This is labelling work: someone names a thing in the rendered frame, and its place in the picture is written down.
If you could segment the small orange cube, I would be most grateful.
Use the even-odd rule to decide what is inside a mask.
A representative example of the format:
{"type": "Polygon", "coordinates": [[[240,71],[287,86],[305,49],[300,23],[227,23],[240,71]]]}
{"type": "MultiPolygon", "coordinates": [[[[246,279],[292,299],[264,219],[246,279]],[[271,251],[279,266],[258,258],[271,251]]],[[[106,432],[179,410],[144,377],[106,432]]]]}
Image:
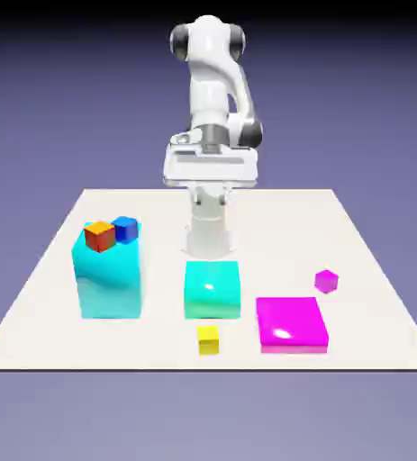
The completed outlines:
{"type": "Polygon", "coordinates": [[[86,245],[97,253],[105,252],[116,243],[115,227],[105,221],[96,221],[84,227],[86,245]]]}

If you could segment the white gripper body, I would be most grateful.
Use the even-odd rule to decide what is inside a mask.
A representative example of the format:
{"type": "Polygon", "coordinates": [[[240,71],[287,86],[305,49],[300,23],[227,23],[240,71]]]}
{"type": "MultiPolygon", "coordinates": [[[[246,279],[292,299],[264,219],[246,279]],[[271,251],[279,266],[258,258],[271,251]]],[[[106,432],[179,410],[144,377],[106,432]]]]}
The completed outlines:
{"type": "Polygon", "coordinates": [[[163,166],[167,186],[224,184],[253,187],[258,180],[258,153],[250,148],[220,146],[220,153],[203,153],[199,144],[168,145],[163,166]]]}

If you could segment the large cyan box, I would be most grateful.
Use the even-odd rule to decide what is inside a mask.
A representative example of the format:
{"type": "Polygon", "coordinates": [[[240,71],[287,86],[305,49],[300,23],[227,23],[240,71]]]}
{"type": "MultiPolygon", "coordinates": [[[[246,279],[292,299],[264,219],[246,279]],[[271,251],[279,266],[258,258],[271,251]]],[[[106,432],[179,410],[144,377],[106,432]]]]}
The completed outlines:
{"type": "Polygon", "coordinates": [[[138,319],[142,283],[140,230],[130,243],[117,242],[102,253],[86,245],[84,228],[71,250],[81,317],[138,319]]]}

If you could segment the small purple cube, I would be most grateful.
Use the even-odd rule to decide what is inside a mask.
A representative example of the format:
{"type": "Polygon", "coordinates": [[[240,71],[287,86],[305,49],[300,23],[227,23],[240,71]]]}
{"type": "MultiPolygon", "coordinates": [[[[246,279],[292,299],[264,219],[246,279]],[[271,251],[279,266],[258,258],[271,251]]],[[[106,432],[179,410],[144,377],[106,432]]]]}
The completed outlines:
{"type": "Polygon", "coordinates": [[[329,269],[324,269],[315,274],[314,287],[321,293],[328,294],[338,288],[339,276],[329,269]]]}

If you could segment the large turquoise box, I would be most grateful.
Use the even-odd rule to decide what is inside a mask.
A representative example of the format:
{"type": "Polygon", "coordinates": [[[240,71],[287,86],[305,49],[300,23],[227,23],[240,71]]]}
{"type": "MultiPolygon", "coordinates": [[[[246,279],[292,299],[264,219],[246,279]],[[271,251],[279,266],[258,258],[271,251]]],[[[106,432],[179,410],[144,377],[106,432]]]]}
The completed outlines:
{"type": "Polygon", "coordinates": [[[187,319],[238,319],[241,312],[237,261],[188,261],[184,284],[187,319]]]}

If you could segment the small yellow cube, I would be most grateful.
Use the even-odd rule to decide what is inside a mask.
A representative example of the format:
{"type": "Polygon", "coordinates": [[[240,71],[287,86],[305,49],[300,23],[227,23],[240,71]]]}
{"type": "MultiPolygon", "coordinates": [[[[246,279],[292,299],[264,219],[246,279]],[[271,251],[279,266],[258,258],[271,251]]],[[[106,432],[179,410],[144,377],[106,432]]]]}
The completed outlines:
{"type": "Polygon", "coordinates": [[[220,347],[220,336],[215,325],[201,325],[197,327],[198,351],[203,355],[217,355],[220,347]]]}

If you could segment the large magenta box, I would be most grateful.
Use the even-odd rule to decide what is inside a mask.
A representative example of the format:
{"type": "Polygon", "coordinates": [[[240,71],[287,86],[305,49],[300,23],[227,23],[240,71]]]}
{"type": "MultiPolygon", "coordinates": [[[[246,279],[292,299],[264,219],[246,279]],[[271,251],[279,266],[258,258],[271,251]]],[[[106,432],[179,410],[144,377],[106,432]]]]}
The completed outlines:
{"type": "Polygon", "coordinates": [[[262,353],[324,354],[329,333],[315,297],[256,300],[262,353]]]}

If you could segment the small blue cube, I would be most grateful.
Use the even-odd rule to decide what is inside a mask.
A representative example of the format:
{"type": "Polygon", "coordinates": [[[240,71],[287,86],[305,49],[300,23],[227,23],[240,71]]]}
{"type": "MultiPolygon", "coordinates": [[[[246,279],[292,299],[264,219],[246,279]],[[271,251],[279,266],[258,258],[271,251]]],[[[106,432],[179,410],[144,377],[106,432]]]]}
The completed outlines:
{"type": "Polygon", "coordinates": [[[112,225],[117,242],[130,243],[139,237],[139,224],[135,218],[119,216],[112,221],[112,225]]]}

